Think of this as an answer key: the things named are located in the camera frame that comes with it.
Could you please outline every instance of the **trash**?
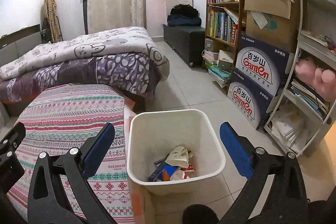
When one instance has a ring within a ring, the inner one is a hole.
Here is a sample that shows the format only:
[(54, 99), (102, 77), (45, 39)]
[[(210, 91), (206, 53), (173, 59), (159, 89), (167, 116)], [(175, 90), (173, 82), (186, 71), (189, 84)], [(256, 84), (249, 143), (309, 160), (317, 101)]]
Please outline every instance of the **trash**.
[(190, 159), (192, 152), (183, 146), (178, 146), (164, 159), (154, 162), (156, 170), (149, 176), (148, 181), (175, 181), (189, 179), (186, 172), (195, 172)]

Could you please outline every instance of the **headboard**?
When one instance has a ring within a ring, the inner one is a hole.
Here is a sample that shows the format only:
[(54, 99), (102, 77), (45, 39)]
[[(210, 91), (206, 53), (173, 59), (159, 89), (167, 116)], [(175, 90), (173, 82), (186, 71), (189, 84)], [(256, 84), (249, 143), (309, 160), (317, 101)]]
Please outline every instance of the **headboard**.
[(18, 59), (41, 43), (40, 24), (0, 38), (0, 67)]

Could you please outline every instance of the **pink plush toy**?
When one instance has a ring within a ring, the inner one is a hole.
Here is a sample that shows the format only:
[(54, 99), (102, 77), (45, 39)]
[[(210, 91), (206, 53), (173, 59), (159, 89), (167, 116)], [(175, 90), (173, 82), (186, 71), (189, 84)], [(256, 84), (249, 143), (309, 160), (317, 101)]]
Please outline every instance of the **pink plush toy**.
[(317, 68), (311, 57), (300, 59), (296, 63), (295, 74), (302, 82), (315, 89), (327, 102), (332, 102), (336, 98), (335, 73), (329, 69)]

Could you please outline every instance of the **purple patterned bedsheet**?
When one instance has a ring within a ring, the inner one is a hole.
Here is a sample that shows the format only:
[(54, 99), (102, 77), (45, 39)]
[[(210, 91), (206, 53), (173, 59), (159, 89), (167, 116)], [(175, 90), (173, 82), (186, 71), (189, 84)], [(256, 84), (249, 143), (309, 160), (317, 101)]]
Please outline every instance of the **purple patterned bedsheet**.
[(45, 89), (70, 83), (105, 84), (152, 99), (160, 79), (156, 65), (143, 53), (76, 59), (0, 83), (0, 101), (34, 99)]

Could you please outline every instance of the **screw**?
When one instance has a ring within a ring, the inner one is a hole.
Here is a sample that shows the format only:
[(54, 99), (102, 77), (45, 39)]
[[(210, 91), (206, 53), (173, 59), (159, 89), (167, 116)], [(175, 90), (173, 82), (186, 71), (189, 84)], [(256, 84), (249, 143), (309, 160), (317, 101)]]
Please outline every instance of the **screw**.
[(258, 154), (262, 155), (263, 153), (265, 153), (265, 150), (261, 147), (257, 147), (257, 149), (255, 150)]
[(43, 158), (46, 157), (46, 155), (47, 155), (46, 152), (42, 152), (42, 153), (39, 154), (39, 158), (40, 158), (40, 159), (43, 159)]
[(70, 154), (71, 155), (76, 155), (78, 153), (78, 148), (74, 147), (70, 149)]
[(295, 159), (295, 154), (293, 152), (289, 152), (288, 153), (288, 156), (291, 158), (291, 159)]

